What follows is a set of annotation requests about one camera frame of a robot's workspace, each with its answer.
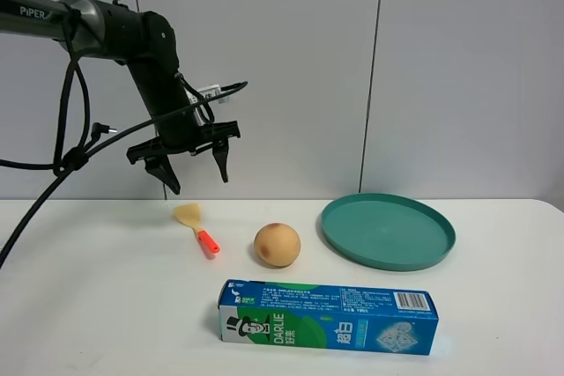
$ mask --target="white table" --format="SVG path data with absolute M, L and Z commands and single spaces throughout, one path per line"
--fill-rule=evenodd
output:
M 176 201 L 50 201 L 0 272 L 0 374 L 562 375 L 564 214 L 534 200 L 425 202 L 455 226 L 434 268 L 391 273 L 329 249 L 326 201 L 207 201 L 214 260 L 171 220 Z M 0 202 L 0 241 L 31 202 Z M 286 269 L 251 254 L 256 231 L 293 226 Z M 216 301 L 229 277 L 431 292 L 441 321 L 431 356 L 223 343 Z

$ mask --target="teal plastic tray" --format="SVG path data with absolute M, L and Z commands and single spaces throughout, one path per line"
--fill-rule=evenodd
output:
M 409 198 L 355 194 L 322 213 L 325 237 L 338 252 L 367 266 L 420 270 L 434 266 L 455 245 L 455 230 L 438 211 Z

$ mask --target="darlie toothpaste box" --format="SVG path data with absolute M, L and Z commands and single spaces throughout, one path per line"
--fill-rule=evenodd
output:
M 439 316 L 425 291 L 228 280 L 221 339 L 428 355 Z

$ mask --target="white wall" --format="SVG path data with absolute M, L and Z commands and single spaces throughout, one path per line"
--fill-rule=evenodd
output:
M 562 0 L 382 0 L 363 189 L 557 197 L 563 68 Z
M 135 0 L 125 0 L 135 7 Z M 55 42 L 0 33 L 0 158 L 48 163 L 53 159 L 56 120 L 66 52 Z M 110 61 L 81 61 L 92 102 L 93 122 L 118 129 L 147 119 L 143 102 L 126 69 Z M 71 95 L 67 149 L 80 137 L 82 102 L 78 82 Z M 154 136 L 142 131 L 108 148 L 71 176 L 55 197 L 162 198 L 162 186 L 131 166 L 127 147 Z M 50 171 L 0 168 L 0 197 L 36 197 L 55 177 Z
M 247 79 L 224 185 L 211 154 L 172 158 L 182 197 L 324 198 L 358 190 L 377 0 L 139 0 L 169 19 L 194 86 Z

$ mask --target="yellow spatula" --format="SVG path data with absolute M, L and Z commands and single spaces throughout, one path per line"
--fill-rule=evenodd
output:
M 219 253 L 218 243 L 212 236 L 200 226 L 200 205 L 198 203 L 184 204 L 174 208 L 174 217 L 181 224 L 186 225 L 194 230 L 197 238 L 202 241 L 210 253 Z

